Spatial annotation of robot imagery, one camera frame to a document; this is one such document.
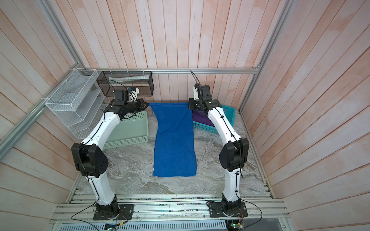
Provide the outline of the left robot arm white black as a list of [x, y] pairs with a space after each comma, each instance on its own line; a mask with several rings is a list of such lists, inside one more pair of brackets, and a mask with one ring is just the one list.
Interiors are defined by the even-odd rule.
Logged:
[[98, 124], [87, 138], [71, 148], [75, 167], [88, 180], [100, 206], [111, 205], [116, 197], [108, 182], [108, 158], [103, 153], [104, 145], [114, 128], [128, 118], [127, 114], [134, 116], [149, 106], [138, 98], [139, 93], [137, 87], [114, 90], [114, 99], [103, 110]]

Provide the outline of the purple towel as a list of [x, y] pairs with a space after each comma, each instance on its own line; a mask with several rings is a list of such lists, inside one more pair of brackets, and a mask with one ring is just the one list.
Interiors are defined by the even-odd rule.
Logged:
[[214, 124], [208, 119], [207, 115], [203, 111], [193, 110], [192, 119], [194, 122], [214, 127]]

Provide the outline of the blue towel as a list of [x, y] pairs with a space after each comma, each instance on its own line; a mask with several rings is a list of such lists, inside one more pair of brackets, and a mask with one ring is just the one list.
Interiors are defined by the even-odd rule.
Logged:
[[151, 103], [158, 130], [154, 148], [156, 177], [192, 177], [197, 173], [192, 111], [187, 103]]

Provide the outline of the light green plastic basket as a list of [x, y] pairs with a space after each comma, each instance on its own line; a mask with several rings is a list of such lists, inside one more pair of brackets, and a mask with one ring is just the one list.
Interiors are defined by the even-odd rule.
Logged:
[[147, 112], [122, 120], [108, 137], [104, 150], [148, 142]]

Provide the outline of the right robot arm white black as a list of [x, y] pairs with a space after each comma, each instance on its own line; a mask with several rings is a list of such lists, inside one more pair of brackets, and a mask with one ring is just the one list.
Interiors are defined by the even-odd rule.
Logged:
[[189, 99], [189, 109], [206, 114], [224, 145], [219, 154], [220, 164], [225, 170], [223, 200], [227, 203], [240, 201], [241, 169], [248, 158], [249, 141], [234, 130], [226, 118], [221, 103], [212, 98], [210, 86], [197, 83], [193, 87], [193, 93], [194, 97]]

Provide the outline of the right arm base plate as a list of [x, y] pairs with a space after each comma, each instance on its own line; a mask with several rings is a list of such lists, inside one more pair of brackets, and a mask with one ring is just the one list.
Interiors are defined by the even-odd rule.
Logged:
[[211, 218], [224, 218], [224, 217], [240, 217], [244, 218], [248, 216], [248, 212], [245, 203], [242, 201], [235, 202], [215, 202], [207, 201], [207, 207], [209, 208], [209, 214]]

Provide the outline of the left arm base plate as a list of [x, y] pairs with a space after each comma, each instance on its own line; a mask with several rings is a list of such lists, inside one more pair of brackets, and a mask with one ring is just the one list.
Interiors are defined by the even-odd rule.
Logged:
[[133, 204], [118, 204], [111, 206], [101, 206], [97, 204], [93, 220], [130, 220], [133, 217], [134, 207], [135, 205]]

